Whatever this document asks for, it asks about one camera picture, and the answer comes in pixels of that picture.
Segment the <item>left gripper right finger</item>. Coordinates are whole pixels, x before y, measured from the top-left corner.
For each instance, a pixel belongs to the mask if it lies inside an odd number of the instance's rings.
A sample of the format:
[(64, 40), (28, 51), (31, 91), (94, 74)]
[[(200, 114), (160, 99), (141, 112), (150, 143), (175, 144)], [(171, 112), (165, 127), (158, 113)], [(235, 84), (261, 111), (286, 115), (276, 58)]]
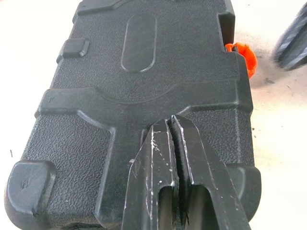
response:
[(184, 230), (251, 230), (225, 164), (196, 125), (172, 116)]

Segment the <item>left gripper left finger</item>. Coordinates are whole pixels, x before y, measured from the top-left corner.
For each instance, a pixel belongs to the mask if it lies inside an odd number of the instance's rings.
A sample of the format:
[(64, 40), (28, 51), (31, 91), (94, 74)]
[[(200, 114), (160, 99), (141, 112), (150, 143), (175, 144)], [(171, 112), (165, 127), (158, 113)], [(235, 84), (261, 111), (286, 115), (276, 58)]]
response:
[(129, 171), (121, 230), (175, 230), (179, 178), (166, 119), (154, 123)]

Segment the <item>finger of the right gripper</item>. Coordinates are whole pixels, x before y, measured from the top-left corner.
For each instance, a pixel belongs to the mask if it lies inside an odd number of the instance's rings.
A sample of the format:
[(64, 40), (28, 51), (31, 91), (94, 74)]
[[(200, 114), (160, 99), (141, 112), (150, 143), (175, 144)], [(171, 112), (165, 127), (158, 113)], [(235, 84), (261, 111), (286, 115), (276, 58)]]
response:
[(278, 40), (272, 58), (286, 71), (307, 65), (307, 3)]

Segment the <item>black plastic tool case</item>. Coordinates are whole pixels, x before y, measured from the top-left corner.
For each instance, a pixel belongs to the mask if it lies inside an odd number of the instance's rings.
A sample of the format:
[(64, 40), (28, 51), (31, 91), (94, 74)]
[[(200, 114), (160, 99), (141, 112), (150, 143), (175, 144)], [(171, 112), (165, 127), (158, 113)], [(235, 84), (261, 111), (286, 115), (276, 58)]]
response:
[[(10, 221), (21, 230), (121, 230), (134, 159), (159, 120), (173, 140), (178, 115), (225, 164), (249, 222), (261, 175), (246, 61), (225, 47), (234, 30), (231, 0), (82, 0), (8, 178)], [(175, 230), (184, 230), (177, 157), (176, 167)]]

